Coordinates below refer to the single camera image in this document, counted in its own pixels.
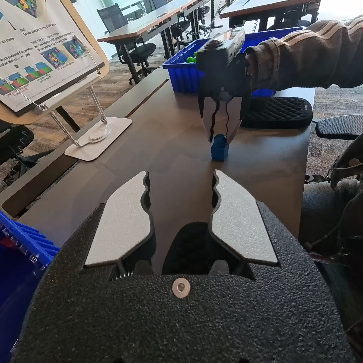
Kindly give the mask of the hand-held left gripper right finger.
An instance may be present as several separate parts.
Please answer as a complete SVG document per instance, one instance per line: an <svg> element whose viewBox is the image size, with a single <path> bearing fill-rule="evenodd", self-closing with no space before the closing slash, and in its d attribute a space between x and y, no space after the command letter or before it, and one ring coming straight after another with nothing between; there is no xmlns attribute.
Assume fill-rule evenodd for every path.
<svg viewBox="0 0 363 363"><path fill-rule="evenodd" d="M212 240L239 260L277 266L278 258L252 194L221 170L213 172L212 191Z"/></svg>

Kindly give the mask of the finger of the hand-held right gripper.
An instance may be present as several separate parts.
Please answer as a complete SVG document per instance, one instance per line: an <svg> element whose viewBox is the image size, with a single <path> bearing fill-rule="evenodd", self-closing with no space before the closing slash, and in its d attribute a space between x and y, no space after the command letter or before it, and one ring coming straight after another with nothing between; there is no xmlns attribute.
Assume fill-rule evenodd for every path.
<svg viewBox="0 0 363 363"><path fill-rule="evenodd" d="M220 101L219 106L210 97L204 98L202 121L206 130L207 139L213 142L217 134L224 134L224 102Z"/></svg>
<svg viewBox="0 0 363 363"><path fill-rule="evenodd" d="M241 125L241 106L242 97L235 97L225 104L225 137L227 143L233 141Z"/></svg>

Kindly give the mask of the blue plastic bin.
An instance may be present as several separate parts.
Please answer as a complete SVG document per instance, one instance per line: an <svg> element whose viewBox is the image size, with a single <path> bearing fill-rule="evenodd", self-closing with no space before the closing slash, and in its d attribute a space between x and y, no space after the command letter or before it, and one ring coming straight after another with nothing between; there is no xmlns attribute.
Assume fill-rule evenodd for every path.
<svg viewBox="0 0 363 363"><path fill-rule="evenodd" d="M9 362L25 314L59 247L0 212L0 362Z"/></svg>
<svg viewBox="0 0 363 363"><path fill-rule="evenodd" d="M240 52L243 53L246 48L254 47L270 38L281 39L291 32L302 29L304 29L303 26L298 26L257 33L247 33ZM204 76L204 73L197 69L195 62L187 62L187 59L193 57L194 53L202 48L209 40L210 39L207 38L193 41L162 64L162 67L169 72L170 81L175 92L199 93L200 80Z"/></svg>

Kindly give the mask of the black office chair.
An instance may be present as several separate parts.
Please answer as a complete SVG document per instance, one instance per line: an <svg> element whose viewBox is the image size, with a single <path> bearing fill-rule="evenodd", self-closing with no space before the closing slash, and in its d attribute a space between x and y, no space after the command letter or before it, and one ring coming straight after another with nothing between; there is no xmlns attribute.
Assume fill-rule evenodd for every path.
<svg viewBox="0 0 363 363"><path fill-rule="evenodd" d="M1 182L3 188L10 186L28 170L33 168L43 157L36 154L30 157L23 155L24 149L33 141L34 134L30 129L21 125L0 122L0 165L11 161L12 165Z"/></svg>
<svg viewBox="0 0 363 363"><path fill-rule="evenodd" d="M324 139L355 140L362 132L362 114L322 119L315 125L316 135Z"/></svg>
<svg viewBox="0 0 363 363"><path fill-rule="evenodd" d="M119 5L116 3L112 6L97 10L108 33L127 25L129 22L123 15ZM126 39L126 42L116 43L116 53L121 64L129 67L131 78L129 84L138 84L141 79L151 74L154 68L149 68L148 57L156 50L154 43L143 43L137 45L135 38Z"/></svg>

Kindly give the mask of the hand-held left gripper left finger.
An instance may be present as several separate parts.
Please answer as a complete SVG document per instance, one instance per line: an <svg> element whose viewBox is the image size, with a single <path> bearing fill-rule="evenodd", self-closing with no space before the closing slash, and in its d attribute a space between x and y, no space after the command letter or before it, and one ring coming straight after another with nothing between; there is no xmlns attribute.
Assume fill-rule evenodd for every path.
<svg viewBox="0 0 363 363"><path fill-rule="evenodd" d="M149 192L149 173L142 171L107 199L85 259L85 267L116 264L139 248L145 257L139 257L136 261L151 259L156 250L155 243L150 244L150 252L144 248L155 232Z"/></svg>

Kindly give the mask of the blue building block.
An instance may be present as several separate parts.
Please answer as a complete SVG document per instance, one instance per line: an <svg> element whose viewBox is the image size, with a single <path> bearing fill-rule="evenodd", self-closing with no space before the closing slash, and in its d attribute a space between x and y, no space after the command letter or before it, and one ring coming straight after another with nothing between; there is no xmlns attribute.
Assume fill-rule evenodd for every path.
<svg viewBox="0 0 363 363"><path fill-rule="evenodd" d="M211 146L211 159L214 161L225 161L229 153L229 144L224 134L214 136Z"/></svg>

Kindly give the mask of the wooden office desk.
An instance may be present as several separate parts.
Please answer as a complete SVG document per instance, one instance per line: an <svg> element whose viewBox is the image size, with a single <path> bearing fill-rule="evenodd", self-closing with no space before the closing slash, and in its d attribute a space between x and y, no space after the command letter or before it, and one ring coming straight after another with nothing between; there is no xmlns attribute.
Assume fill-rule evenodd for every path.
<svg viewBox="0 0 363 363"><path fill-rule="evenodd" d="M197 29L194 16L197 16L197 9L202 5L202 1L180 0L171 1L151 11L147 15L138 18L127 25L99 38L99 43L105 42L115 45L116 43L126 42L126 39L135 38L137 45L147 43L148 40L161 34L163 39L166 59L175 55L176 37L173 37L171 27L178 27L179 15L184 13L185 16L191 14L192 25Z"/></svg>
<svg viewBox="0 0 363 363"><path fill-rule="evenodd" d="M229 27L242 26L247 21L259 21L258 32L298 26L317 21L320 0L239 0L228 1L220 19L229 19Z"/></svg>

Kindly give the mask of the black textured wrist rest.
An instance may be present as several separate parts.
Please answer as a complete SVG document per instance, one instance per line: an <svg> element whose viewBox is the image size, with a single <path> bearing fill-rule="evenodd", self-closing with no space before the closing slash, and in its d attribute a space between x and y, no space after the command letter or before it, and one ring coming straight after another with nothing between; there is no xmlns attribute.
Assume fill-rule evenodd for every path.
<svg viewBox="0 0 363 363"><path fill-rule="evenodd" d="M309 101L296 97L252 98L241 127L249 129L291 130L311 124Z"/></svg>

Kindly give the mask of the person's leg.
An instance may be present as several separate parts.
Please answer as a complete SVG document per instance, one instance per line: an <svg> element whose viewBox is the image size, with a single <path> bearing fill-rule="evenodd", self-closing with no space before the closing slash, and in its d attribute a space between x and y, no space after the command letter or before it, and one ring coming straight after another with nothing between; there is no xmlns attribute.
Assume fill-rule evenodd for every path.
<svg viewBox="0 0 363 363"><path fill-rule="evenodd" d="M362 181L341 180L304 186L299 242L321 255L338 253L362 258Z"/></svg>

